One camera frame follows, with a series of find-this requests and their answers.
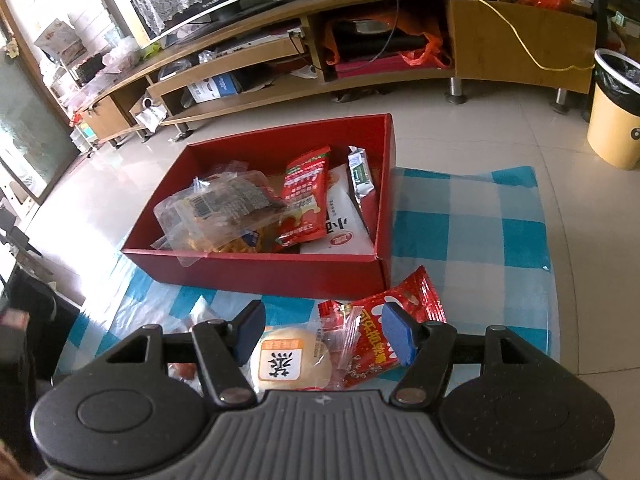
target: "black trash bag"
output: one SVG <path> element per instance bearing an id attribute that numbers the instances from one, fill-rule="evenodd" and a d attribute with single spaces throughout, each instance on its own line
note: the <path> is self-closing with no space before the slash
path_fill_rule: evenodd
<path id="1" fill-rule="evenodd" d="M 602 60 L 629 82 L 640 86 L 640 69 L 637 66 L 607 54 L 602 54 Z M 640 94 L 622 84 L 598 63 L 596 63 L 596 81 L 604 95 L 617 106 L 630 114 L 640 116 Z"/>

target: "round bread in plastic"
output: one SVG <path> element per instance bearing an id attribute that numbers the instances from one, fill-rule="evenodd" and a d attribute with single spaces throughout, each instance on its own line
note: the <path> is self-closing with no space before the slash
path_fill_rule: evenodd
<path id="1" fill-rule="evenodd" d="M 332 374 L 327 346 L 314 332 L 298 327 L 264 334 L 251 355 L 250 368 L 259 390 L 325 388 Z"/>

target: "yellow cable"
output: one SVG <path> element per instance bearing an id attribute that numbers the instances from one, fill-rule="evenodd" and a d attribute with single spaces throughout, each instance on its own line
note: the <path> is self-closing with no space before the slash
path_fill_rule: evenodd
<path id="1" fill-rule="evenodd" d="M 593 70 L 593 68 L 595 67 L 595 64 L 592 64 L 589 67 L 579 67 L 579 66 L 575 66 L 575 65 L 571 65 L 565 68 L 552 68 L 552 67 L 548 67 L 548 66 L 544 66 L 542 64 L 540 64 L 538 62 L 538 60 L 533 56 L 533 54 L 531 53 L 531 51 L 529 50 L 529 48 L 527 47 L 527 45 L 524 43 L 524 41 L 522 41 L 522 38 L 520 37 L 520 34 L 518 33 L 518 31 L 516 30 L 516 28 L 511 24 L 511 22 L 505 18 L 502 13 L 496 9 L 494 6 L 492 6 L 492 4 L 490 4 L 489 2 L 486 2 L 484 0 L 478 0 L 480 3 L 482 3 L 483 5 L 486 5 L 487 7 L 489 7 L 493 12 L 495 12 L 498 16 L 500 16 L 500 18 L 511 27 L 511 30 L 513 31 L 513 33 L 515 34 L 517 40 L 520 42 L 520 44 L 522 45 L 524 51 L 527 53 L 527 55 L 531 58 L 531 60 L 536 64 L 536 66 L 541 69 L 541 70 L 546 70 L 547 72 L 569 72 L 570 70 L 579 70 L 582 72 L 586 72 L 587 70 Z"/>

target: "red logo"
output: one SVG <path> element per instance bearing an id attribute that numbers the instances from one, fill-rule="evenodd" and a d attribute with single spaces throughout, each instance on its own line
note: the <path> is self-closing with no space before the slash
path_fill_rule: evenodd
<path id="1" fill-rule="evenodd" d="M 343 233 L 340 233 L 339 235 L 335 235 L 333 238 L 331 238 L 331 240 L 329 240 L 329 243 L 331 245 L 344 245 L 352 238 L 353 238 L 353 234 L 351 234 L 348 231 L 345 231 Z"/>

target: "barcode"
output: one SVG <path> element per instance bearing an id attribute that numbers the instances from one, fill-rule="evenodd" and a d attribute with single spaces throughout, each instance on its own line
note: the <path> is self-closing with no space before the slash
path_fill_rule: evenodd
<path id="1" fill-rule="evenodd" d="M 211 209 L 209 205 L 204 201 L 202 195 L 196 195 L 195 197 L 190 199 L 191 206 L 196 211 L 196 216 L 198 218 L 202 218 L 206 220 L 211 216 Z"/>

